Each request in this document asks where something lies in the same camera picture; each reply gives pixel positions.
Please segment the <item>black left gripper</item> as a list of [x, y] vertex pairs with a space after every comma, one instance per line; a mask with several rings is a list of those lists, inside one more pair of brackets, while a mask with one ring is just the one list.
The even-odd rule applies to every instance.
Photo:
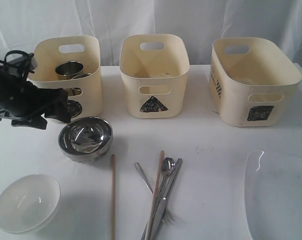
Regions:
[[68, 94], [62, 88], [40, 89], [27, 81], [28, 72], [23, 68], [0, 66], [0, 121], [11, 120], [12, 127], [47, 129], [47, 119], [70, 123]]

